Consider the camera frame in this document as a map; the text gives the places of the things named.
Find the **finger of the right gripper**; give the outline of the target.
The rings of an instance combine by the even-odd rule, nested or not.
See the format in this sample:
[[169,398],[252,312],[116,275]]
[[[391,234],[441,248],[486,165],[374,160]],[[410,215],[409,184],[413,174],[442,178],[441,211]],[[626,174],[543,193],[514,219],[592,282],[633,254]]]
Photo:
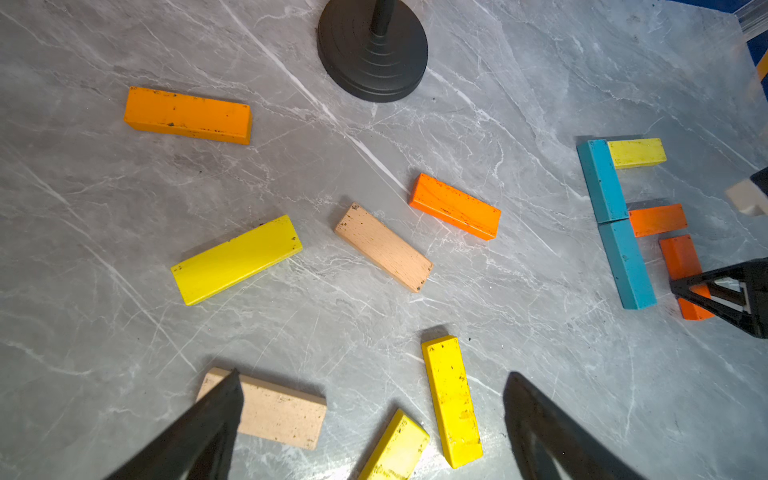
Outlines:
[[672,293],[745,333],[767,338],[767,258],[670,281]]

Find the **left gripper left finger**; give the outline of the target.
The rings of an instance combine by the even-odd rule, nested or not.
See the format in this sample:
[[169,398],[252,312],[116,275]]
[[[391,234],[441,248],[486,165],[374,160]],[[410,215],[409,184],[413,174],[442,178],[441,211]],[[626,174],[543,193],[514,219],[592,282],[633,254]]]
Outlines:
[[233,370],[110,479],[226,479],[244,405]]

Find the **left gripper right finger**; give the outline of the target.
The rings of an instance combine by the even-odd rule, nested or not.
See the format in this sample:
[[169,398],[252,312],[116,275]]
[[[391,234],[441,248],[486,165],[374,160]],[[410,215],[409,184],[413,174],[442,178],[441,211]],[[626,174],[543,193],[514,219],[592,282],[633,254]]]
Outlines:
[[598,442],[519,372],[509,374],[505,423],[524,479],[639,479],[635,470]]

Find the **orange block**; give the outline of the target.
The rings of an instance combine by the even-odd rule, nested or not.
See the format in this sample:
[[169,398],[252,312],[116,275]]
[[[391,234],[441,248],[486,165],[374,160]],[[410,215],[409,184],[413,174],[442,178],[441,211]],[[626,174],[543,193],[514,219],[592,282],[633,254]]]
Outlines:
[[249,105],[150,88],[131,87],[124,121],[143,132],[249,145]]
[[483,240],[497,236],[501,211],[421,173],[409,205]]
[[[661,239],[659,245],[671,280],[679,280],[702,272],[699,258],[690,235]],[[678,299],[685,320],[702,321],[713,314],[685,299]]]
[[688,227],[681,204],[630,210],[629,220],[636,237],[659,235]]

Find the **yellow block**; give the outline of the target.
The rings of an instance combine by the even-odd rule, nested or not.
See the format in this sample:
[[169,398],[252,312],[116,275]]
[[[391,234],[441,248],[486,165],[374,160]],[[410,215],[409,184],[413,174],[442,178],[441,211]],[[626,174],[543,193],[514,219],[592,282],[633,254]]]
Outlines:
[[288,215],[264,223],[171,268],[187,306],[212,296],[301,252]]
[[667,161],[659,138],[607,142],[616,169],[652,167]]
[[444,336],[421,346],[431,389],[442,451],[453,469],[483,457],[460,343]]

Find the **teal block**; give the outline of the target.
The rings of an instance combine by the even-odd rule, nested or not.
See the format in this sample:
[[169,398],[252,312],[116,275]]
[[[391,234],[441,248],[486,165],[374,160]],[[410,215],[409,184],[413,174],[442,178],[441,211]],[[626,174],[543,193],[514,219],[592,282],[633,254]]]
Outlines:
[[648,271],[629,219],[598,225],[608,263],[625,309],[657,304]]
[[629,218],[608,143],[589,140],[577,147],[583,175],[598,224]]

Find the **tan block lower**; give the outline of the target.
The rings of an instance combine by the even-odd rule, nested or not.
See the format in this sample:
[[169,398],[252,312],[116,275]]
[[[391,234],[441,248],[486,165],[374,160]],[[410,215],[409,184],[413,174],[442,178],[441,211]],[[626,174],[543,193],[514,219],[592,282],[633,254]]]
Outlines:
[[313,451],[327,413],[324,398],[240,375],[240,434]]

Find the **tan block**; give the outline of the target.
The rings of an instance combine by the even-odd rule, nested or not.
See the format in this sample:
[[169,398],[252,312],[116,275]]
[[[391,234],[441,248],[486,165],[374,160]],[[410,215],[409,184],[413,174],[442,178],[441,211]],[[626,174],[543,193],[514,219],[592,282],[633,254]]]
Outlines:
[[334,232],[410,291],[420,292],[433,263],[358,203],[353,203]]
[[240,375],[240,434],[313,451],[327,413],[324,398]]

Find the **yellow block diagonal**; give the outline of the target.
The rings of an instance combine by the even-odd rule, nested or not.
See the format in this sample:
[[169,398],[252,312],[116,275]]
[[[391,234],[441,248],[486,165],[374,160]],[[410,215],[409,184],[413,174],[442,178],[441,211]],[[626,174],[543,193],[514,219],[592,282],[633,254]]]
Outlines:
[[398,409],[358,478],[408,480],[429,441],[430,435]]

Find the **tan block upper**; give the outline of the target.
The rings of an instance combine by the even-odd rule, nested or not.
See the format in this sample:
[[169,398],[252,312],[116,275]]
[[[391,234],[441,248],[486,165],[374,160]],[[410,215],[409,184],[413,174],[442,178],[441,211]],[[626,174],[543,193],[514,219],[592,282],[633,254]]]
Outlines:
[[420,292],[433,263],[358,203],[353,203],[334,232],[410,291]]

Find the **black microphone on stand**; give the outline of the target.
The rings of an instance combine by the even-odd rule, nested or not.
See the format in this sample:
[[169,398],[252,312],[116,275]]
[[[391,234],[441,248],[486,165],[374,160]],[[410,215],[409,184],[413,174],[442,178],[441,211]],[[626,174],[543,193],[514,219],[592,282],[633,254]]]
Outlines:
[[317,27],[318,55],[330,77],[362,100],[389,103],[420,84],[428,41],[401,0],[330,0]]

